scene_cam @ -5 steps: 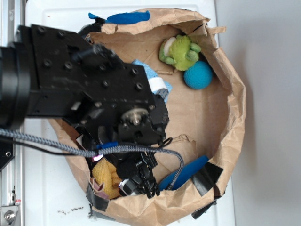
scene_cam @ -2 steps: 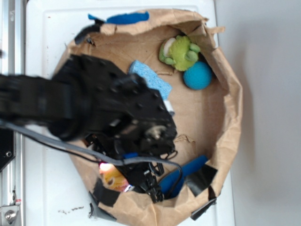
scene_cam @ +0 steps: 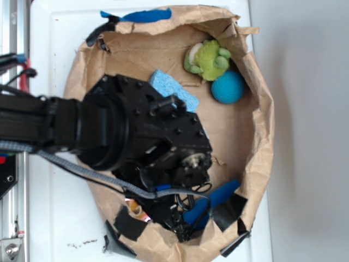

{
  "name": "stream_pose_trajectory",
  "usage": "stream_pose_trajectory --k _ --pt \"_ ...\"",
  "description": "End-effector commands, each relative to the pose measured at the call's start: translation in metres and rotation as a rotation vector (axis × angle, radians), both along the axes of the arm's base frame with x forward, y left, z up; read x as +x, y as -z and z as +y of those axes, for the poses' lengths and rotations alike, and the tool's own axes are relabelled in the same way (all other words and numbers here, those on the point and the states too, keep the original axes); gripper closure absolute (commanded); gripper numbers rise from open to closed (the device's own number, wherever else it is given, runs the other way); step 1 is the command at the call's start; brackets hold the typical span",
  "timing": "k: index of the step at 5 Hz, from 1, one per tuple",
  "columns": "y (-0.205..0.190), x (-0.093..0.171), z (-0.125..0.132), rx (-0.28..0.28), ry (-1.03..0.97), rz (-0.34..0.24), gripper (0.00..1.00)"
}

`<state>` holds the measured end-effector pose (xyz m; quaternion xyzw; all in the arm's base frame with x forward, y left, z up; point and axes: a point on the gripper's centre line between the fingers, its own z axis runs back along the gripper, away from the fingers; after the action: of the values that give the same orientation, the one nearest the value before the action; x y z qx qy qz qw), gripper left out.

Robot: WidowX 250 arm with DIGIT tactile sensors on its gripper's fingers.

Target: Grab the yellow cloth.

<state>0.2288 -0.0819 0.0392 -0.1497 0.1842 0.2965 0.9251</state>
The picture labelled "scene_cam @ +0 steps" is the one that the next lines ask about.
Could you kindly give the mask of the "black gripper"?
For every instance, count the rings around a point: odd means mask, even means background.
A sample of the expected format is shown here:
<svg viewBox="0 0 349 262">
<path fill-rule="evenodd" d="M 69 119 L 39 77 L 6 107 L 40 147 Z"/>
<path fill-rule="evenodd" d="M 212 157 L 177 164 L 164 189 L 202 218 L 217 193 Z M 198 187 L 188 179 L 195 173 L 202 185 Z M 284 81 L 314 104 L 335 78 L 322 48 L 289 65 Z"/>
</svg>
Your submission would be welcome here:
<svg viewBox="0 0 349 262">
<path fill-rule="evenodd" d="M 149 83 L 122 75 L 103 76 L 84 96 L 83 107 L 95 122 L 88 140 L 97 145 L 83 149 L 79 160 L 148 192 L 174 188 L 174 194 L 154 200 L 137 196 L 136 201 L 179 241 L 189 240 L 199 219 L 184 220 L 194 198 L 183 204 L 179 196 L 205 186 L 212 164 L 198 116 L 187 112 L 177 96 L 162 96 Z"/>
</svg>

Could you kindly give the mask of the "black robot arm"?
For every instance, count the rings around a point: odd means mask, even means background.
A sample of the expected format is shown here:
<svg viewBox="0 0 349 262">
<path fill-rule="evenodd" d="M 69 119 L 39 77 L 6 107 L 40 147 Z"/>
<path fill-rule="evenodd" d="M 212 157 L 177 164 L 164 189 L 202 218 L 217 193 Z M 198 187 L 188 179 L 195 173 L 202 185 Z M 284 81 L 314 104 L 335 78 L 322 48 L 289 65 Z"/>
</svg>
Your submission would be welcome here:
<svg viewBox="0 0 349 262">
<path fill-rule="evenodd" d="M 134 198 L 152 221 L 191 238 L 205 212 L 184 220 L 209 181 L 212 148 L 185 100 L 149 83 L 104 75 L 82 100 L 35 97 L 4 88 L 1 151 L 28 152 Z"/>
</svg>

